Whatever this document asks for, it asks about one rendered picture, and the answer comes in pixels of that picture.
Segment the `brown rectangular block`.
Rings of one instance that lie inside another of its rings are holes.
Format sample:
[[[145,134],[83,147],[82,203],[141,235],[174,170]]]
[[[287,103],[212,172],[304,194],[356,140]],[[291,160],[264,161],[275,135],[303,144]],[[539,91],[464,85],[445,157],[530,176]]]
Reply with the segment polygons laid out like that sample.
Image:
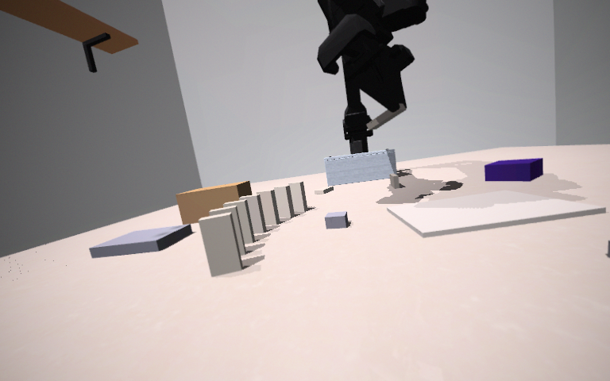
[[[209,217],[210,210],[223,208],[226,202],[239,201],[242,196],[253,195],[250,181],[204,187],[176,194],[183,225],[199,223]]]

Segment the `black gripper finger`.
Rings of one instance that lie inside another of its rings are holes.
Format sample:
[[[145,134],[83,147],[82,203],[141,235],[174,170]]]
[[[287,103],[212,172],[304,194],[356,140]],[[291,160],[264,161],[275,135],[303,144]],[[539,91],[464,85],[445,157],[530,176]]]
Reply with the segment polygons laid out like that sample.
[[[399,54],[391,63],[387,65],[388,73],[392,81],[393,88],[396,92],[396,97],[399,104],[403,104],[405,109],[407,108],[405,97],[403,93],[403,86],[401,81],[400,72],[403,65],[406,63],[407,57],[403,54]]]
[[[400,108],[387,65],[391,48],[376,46],[346,77],[352,83],[392,112]]]

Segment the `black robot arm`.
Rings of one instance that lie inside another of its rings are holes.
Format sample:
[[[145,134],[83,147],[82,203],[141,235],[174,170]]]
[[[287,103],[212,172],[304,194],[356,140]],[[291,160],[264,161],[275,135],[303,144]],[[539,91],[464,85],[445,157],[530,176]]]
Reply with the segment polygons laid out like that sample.
[[[332,31],[333,17],[347,0],[318,0],[326,16],[329,31]],[[427,18],[429,6],[427,0],[364,0],[364,18],[372,26],[380,24],[394,38],[392,32],[408,26],[418,25]],[[343,129],[345,139],[349,140],[350,153],[369,152],[367,137],[373,136],[373,129],[367,130],[372,118],[361,102],[361,92],[352,83],[345,80],[348,106],[345,110]]]

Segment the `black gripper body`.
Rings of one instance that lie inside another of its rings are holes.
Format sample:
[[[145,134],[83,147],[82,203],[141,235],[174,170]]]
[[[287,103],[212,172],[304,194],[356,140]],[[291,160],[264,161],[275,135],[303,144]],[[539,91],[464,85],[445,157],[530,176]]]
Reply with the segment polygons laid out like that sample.
[[[353,70],[376,46],[387,45],[393,40],[381,24],[372,26],[365,20],[364,5],[364,0],[347,0],[335,13],[331,23],[332,31],[319,46],[317,61],[324,73],[336,75],[339,72],[336,61],[343,54],[344,64]],[[407,57],[402,70],[415,60],[409,48],[394,44],[388,64],[399,54]]]

